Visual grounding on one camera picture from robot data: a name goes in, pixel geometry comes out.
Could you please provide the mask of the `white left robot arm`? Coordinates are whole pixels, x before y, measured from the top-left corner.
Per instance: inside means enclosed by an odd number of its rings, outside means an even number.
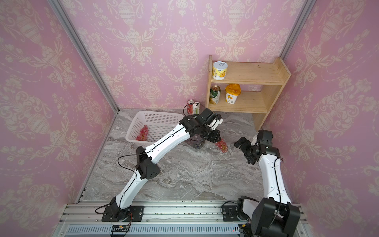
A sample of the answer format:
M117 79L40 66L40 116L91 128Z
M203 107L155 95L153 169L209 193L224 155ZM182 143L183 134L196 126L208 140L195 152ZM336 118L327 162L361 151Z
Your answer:
M200 115L189 115L183 117L168 134L152 145L136 150L137 165L133 175L123 190L109 203L108 214L111 221L124 221L130 216L128 210L134 198L147 183L160 173L158 162L169 151L185 140L199 135L206 141L216 143L221 140L220 131L217 126L223 122L220 114L205 109Z

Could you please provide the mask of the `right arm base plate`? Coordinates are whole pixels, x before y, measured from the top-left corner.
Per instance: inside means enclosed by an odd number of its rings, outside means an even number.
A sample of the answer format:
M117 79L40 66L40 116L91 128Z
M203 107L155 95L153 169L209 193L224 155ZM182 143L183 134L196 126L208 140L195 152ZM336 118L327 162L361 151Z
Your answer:
M223 205L221 207L221 214L224 222L243 222L246 219L243 219L240 212L237 210L237 205Z

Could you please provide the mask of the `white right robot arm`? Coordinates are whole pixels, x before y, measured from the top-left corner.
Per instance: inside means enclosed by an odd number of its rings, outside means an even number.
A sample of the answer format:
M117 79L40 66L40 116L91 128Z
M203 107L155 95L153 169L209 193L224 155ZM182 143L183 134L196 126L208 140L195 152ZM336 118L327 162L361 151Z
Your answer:
M281 173L282 158L278 148L267 140L255 145L245 137L234 143L249 164L258 163L264 194L259 202L245 198L242 212L251 220L251 232L258 237L293 237L300 221L300 210L292 205Z

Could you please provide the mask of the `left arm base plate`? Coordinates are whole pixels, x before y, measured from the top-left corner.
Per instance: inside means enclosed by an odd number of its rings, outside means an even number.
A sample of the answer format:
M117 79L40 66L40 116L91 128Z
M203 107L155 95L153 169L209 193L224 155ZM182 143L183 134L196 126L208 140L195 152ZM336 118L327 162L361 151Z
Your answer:
M102 222L141 222L144 214L144 206L131 206L118 213L113 212L110 206L105 208Z

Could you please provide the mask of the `light red grape bunch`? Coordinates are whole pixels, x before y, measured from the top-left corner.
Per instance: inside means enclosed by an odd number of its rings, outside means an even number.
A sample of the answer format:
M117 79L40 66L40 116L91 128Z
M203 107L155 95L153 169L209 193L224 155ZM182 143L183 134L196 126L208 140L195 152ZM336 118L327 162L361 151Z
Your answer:
M139 135L136 137L137 141L147 141L148 140L148 134L149 134L149 129L147 125L144 125L139 132Z
M222 151L222 153L226 153L229 149L224 139L221 139L219 142L216 142L215 145Z

